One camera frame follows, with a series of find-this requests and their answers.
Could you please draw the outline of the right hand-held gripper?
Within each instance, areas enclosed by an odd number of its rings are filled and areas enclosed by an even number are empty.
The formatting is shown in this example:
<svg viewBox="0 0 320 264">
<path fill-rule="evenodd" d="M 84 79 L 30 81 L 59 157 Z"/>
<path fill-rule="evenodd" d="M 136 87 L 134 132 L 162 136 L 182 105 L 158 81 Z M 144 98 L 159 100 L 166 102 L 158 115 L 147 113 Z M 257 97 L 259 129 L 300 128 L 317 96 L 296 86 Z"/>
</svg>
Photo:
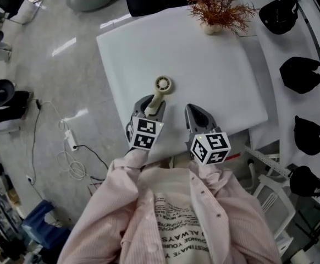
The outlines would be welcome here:
<svg viewBox="0 0 320 264">
<path fill-rule="evenodd" d="M 201 165 L 223 163 L 231 151 L 231 144 L 227 134 L 218 131 L 213 116 L 195 104 L 187 104 L 185 121 L 190 132 L 186 145 L 191 158 Z"/>
</svg>

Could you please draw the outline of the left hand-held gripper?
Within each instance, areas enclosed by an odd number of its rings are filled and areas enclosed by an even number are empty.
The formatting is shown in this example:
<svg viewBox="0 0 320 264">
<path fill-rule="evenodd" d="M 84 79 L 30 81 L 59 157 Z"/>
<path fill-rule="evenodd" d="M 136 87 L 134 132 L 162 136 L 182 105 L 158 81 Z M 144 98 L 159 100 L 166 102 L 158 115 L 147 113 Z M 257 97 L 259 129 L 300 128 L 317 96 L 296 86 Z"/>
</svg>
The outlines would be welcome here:
<svg viewBox="0 0 320 264">
<path fill-rule="evenodd" d="M 147 95 L 134 104 L 134 112 L 126 125 L 125 132 L 131 149 L 149 151 L 156 143 L 164 123 L 162 122 L 166 102 L 150 109 L 150 115 L 145 115 L 145 109 L 151 103 L 153 95 Z"/>
</svg>

